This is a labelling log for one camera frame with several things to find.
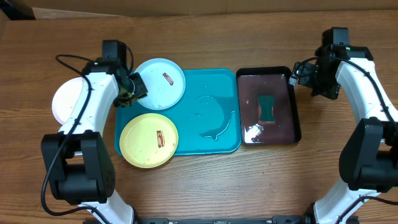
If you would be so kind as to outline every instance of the yellow plate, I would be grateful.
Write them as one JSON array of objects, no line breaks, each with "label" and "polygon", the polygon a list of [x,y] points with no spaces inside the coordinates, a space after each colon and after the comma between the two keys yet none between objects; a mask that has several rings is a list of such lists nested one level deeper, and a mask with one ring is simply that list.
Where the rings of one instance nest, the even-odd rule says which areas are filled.
[{"label": "yellow plate", "polygon": [[168,161],[178,144],[177,128],[160,114],[143,114],[132,119],[120,136],[123,157],[140,168],[157,167]]}]

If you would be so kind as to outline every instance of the wood grain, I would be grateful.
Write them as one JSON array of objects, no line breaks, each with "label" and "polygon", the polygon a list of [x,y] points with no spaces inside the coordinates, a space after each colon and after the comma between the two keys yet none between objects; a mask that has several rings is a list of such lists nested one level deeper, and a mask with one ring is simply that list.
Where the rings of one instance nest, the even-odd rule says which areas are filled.
[{"label": "wood grain", "polygon": [[[398,11],[306,12],[223,16],[124,17],[68,21],[11,21],[0,43],[0,222],[81,223],[87,212],[51,217],[40,206],[45,175],[44,134],[60,125],[52,116],[57,88],[76,76],[56,54],[101,55],[101,41],[119,39],[135,67],[168,58],[188,68],[286,65],[309,58],[321,33],[349,27],[351,43],[367,46],[391,101],[398,104]],[[70,60],[82,68],[83,63]],[[116,188],[142,217],[256,218],[301,214],[339,177],[338,158],[355,128],[344,91],[338,100],[310,97],[298,86],[302,140],[290,146],[242,145],[232,154],[174,157],[158,169],[136,169],[114,150],[116,110],[104,140],[116,169]],[[47,194],[49,207],[70,208]],[[398,200],[391,190],[383,198]],[[363,223],[397,223],[397,208],[364,205]]]}]

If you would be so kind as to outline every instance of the black base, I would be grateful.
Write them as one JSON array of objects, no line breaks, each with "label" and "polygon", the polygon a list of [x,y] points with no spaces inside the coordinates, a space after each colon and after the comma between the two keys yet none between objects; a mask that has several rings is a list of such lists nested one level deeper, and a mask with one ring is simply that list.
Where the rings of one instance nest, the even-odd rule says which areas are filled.
[{"label": "black base", "polygon": [[225,218],[197,220],[142,219],[142,224],[300,224],[303,216],[274,216],[272,218]]}]

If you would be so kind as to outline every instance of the green sponge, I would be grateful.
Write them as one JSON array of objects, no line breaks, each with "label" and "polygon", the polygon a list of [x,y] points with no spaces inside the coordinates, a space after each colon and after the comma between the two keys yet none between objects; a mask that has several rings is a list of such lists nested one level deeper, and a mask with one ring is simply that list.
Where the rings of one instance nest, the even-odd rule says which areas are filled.
[{"label": "green sponge", "polygon": [[275,122],[272,114],[272,107],[274,106],[275,98],[273,96],[259,96],[259,121]]}]

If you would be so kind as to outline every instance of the wall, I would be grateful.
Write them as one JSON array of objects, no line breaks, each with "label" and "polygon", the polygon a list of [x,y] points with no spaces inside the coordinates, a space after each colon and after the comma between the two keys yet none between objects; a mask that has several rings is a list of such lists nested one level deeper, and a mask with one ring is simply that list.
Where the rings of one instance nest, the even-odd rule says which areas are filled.
[{"label": "wall", "polygon": [[115,16],[109,14],[98,14],[91,12],[76,12],[76,11],[66,11],[58,9],[43,9],[33,7],[33,13],[36,19],[73,19],[73,18],[97,18],[97,17],[107,17]]},{"label": "wall", "polygon": [[23,0],[30,7],[122,16],[398,9],[396,0]]}]

